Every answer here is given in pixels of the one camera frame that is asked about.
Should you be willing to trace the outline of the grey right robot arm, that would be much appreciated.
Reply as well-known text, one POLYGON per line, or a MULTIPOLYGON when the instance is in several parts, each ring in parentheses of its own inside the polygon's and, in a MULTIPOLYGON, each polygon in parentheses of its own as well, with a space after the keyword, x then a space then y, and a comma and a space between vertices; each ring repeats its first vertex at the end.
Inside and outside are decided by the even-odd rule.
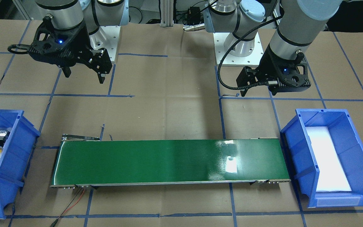
POLYGON ((68 78, 71 67, 83 64, 96 72, 99 83, 112 69, 104 26, 129 22, 127 0, 37 0, 42 23, 23 50, 33 60, 56 65, 68 78))

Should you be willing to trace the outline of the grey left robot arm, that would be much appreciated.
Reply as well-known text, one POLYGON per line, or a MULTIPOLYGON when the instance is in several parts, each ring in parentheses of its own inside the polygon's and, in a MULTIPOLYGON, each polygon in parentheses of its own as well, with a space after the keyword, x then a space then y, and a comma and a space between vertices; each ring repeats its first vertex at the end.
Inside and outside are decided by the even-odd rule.
POLYGON ((229 34, 224 46, 226 52, 218 60, 218 81, 227 89, 240 90, 242 96, 257 86, 267 86, 272 95, 307 90, 311 82, 305 52, 341 3, 341 0, 281 0, 281 15, 267 21, 275 0, 209 0, 203 13, 205 30, 229 34), (277 20, 280 22, 259 65, 255 69, 244 66, 236 79, 237 85, 226 85, 221 79, 226 57, 249 55, 249 49, 239 53, 238 45, 247 43, 252 47, 258 29, 277 20))

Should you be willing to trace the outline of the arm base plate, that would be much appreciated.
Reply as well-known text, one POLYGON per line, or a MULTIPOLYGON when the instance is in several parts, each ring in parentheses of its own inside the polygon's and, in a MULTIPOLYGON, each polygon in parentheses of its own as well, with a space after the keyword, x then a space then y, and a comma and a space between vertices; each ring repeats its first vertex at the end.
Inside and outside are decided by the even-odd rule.
POLYGON ((89 35, 92 48, 95 50, 105 48, 112 63, 117 61, 120 31, 121 26, 102 26, 97 32, 89 35))
MULTIPOLYGON (((250 66, 259 65, 263 56, 263 49, 258 32, 251 41, 240 41, 226 56, 223 66, 250 66)), ((216 65, 219 65, 228 48, 237 40, 232 33, 214 33, 214 49, 216 54, 216 65)))

